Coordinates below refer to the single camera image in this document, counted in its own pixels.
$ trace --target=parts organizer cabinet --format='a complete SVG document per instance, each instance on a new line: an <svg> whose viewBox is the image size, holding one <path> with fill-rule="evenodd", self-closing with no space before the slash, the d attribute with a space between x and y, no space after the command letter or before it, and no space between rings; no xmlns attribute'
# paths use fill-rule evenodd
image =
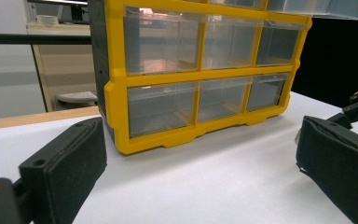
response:
<svg viewBox="0 0 358 224"><path fill-rule="evenodd" d="M27 33L90 36L90 27L30 22ZM91 45L33 45L33 50L48 112L59 110L57 94L96 90Z"/></svg>
<svg viewBox="0 0 358 224"><path fill-rule="evenodd" d="M89 1L99 107L120 152L286 109L311 18L259 2Z"/></svg>

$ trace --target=plastic bin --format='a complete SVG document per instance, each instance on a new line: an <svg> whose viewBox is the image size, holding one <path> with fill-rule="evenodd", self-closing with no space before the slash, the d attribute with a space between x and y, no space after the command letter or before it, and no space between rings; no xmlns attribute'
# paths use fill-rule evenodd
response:
<svg viewBox="0 0 358 224"><path fill-rule="evenodd" d="M268 11L358 20L358 0L274 0L268 1Z"/></svg>
<svg viewBox="0 0 358 224"><path fill-rule="evenodd" d="M274 106L279 103L282 87L287 75L254 76L247 111Z"/></svg>
<svg viewBox="0 0 358 224"><path fill-rule="evenodd" d="M212 4L227 5L230 7L249 7L260 9L263 0L210 0Z"/></svg>
<svg viewBox="0 0 358 224"><path fill-rule="evenodd" d="M127 7L124 18L129 75L164 74L198 68L203 16L178 11Z"/></svg>
<svg viewBox="0 0 358 224"><path fill-rule="evenodd" d="M128 88L130 137L159 133L192 122L197 82Z"/></svg>
<svg viewBox="0 0 358 224"><path fill-rule="evenodd" d="M239 114L250 80L250 77L234 77L201 81L198 122Z"/></svg>
<svg viewBox="0 0 358 224"><path fill-rule="evenodd" d="M257 53L257 66L291 64L303 24L265 21Z"/></svg>
<svg viewBox="0 0 358 224"><path fill-rule="evenodd" d="M203 57L204 69L247 67L251 65L255 48L258 20L208 16Z"/></svg>

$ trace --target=white tabletop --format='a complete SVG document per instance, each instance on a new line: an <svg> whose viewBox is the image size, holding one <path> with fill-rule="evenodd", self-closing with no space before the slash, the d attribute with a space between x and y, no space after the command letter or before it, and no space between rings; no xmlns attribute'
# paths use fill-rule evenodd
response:
<svg viewBox="0 0 358 224"><path fill-rule="evenodd" d="M128 157L105 132L108 165L74 223L351 223L296 167L303 116L339 111L292 93L263 123ZM87 118L0 129L0 177L17 180L22 161Z"/></svg>

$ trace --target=white object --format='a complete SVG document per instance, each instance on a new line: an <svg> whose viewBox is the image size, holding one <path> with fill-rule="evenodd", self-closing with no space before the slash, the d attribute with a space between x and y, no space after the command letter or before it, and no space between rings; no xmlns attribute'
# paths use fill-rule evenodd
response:
<svg viewBox="0 0 358 224"><path fill-rule="evenodd" d="M58 17L56 16L37 15L36 20L37 23L44 24L46 26L58 25Z"/></svg>
<svg viewBox="0 0 358 224"><path fill-rule="evenodd" d="M351 223L298 171L293 141L304 115L327 119L341 109L291 96L285 113L263 123L132 156L117 152L106 130L106 170L74 224ZM88 118L0 129L0 177L17 180L19 164Z"/></svg>
<svg viewBox="0 0 358 224"><path fill-rule="evenodd" d="M268 1L267 10L326 19L358 20L358 0L273 0Z"/></svg>
<svg viewBox="0 0 358 224"><path fill-rule="evenodd" d="M66 94L58 94L56 95L57 99L66 102L66 103L88 103L88 102L96 102L97 96L94 95L90 91L82 91L82 92L74 92L74 93L66 93Z"/></svg>
<svg viewBox="0 0 358 224"><path fill-rule="evenodd" d="M0 34L27 34L25 4L0 1ZM0 118L45 111L30 45L0 45Z"/></svg>

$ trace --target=black side panel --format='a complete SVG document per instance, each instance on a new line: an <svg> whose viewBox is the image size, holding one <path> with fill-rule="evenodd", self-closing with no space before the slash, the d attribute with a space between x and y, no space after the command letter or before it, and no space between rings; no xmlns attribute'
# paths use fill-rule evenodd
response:
<svg viewBox="0 0 358 224"><path fill-rule="evenodd" d="M20 165L35 224L72 223L106 167L101 118L71 126Z"/></svg>
<svg viewBox="0 0 358 224"><path fill-rule="evenodd" d="M97 84L98 106L106 116L103 87L109 81L109 58L104 13L104 0L89 0L89 28L91 31L94 73Z"/></svg>
<svg viewBox="0 0 358 224"><path fill-rule="evenodd" d="M335 123L305 117L296 159L303 173L358 223L358 135Z"/></svg>

